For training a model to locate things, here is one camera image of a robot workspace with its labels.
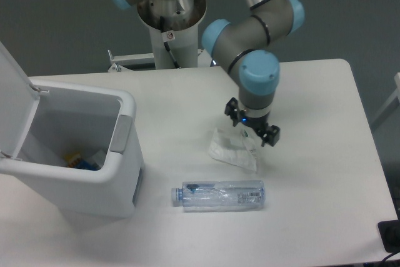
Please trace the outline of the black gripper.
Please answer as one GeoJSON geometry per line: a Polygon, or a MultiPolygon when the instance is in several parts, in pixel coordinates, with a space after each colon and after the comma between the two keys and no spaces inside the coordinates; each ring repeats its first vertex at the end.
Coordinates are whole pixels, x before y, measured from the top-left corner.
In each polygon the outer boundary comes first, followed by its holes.
{"type": "Polygon", "coordinates": [[[231,98],[225,107],[224,114],[229,116],[232,125],[237,126],[239,123],[251,128],[261,139],[261,146],[275,146],[280,139],[280,128],[275,125],[268,125],[268,116],[271,107],[267,106],[262,109],[250,109],[239,106],[236,98],[231,98]]]}

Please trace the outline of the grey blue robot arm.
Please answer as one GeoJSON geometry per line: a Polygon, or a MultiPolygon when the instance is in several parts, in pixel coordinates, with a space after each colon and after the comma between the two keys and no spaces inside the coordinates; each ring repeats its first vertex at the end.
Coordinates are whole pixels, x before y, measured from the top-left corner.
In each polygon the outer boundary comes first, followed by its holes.
{"type": "Polygon", "coordinates": [[[225,19],[212,22],[203,33],[199,23],[206,0],[112,0],[121,9],[136,7],[149,29],[157,69],[193,68],[204,49],[239,88],[226,104],[233,124],[251,128],[262,145],[274,146],[280,129],[268,123],[279,83],[278,59],[267,47],[303,25],[299,0],[246,0],[250,16],[238,24],[225,19]]]}

